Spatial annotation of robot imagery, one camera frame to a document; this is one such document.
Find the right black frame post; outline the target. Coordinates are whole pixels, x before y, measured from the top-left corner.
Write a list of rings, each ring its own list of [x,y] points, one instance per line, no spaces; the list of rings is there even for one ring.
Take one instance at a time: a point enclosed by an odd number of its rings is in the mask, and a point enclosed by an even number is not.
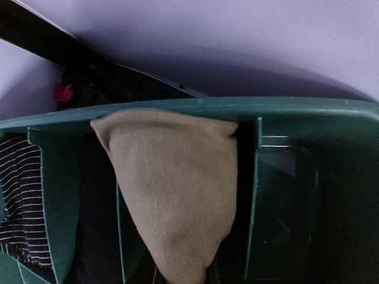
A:
[[[77,104],[200,98],[182,85],[119,66],[16,1],[1,1],[1,39],[65,68]]]

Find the olive green underwear white waistband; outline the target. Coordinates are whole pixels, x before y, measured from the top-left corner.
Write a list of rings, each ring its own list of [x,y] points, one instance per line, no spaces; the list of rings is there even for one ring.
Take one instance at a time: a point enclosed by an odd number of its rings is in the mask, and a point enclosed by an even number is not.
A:
[[[162,276],[169,283],[204,283],[236,215],[237,124],[130,109],[91,127]]]

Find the plain dark garment in tray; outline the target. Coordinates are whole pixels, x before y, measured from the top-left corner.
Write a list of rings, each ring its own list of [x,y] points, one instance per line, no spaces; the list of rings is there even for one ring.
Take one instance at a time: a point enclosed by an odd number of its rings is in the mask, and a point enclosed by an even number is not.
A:
[[[96,135],[81,140],[79,165],[79,218],[66,283],[122,283],[116,179]]]

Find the striped dark garment in tray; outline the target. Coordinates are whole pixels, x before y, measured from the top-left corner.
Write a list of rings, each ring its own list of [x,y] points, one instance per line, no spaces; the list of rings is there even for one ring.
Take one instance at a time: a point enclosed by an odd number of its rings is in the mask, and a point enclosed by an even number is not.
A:
[[[1,251],[51,269],[41,181],[41,150],[24,135],[1,138]]]

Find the green compartment tray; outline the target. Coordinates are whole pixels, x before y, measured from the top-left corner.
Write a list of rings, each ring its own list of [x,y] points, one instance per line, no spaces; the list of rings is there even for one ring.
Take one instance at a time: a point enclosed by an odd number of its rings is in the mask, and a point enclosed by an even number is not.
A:
[[[239,283],[378,282],[378,104],[347,99],[207,98],[110,104],[3,120],[42,153],[52,270],[1,254],[2,283],[63,283],[79,213],[90,122],[166,109],[240,124],[236,224],[213,270]]]

